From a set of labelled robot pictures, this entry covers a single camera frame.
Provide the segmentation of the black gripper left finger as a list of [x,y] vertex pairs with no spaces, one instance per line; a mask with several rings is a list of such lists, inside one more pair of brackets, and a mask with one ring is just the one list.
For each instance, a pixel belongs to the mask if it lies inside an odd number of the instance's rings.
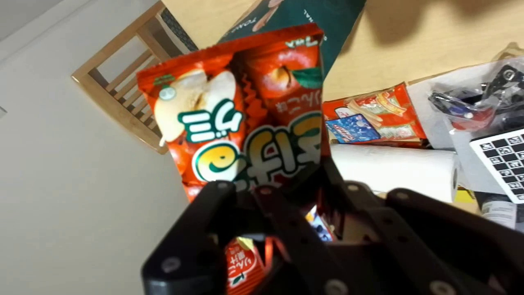
[[264,271],[233,292],[226,251],[236,238],[262,240],[265,230],[252,192],[206,184],[144,261],[144,295],[265,295]]

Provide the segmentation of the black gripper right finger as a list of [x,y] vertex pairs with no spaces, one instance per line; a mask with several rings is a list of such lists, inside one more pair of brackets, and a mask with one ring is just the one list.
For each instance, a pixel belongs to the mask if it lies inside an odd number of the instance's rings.
[[260,207],[300,295],[524,295],[521,233],[413,191],[316,166]]

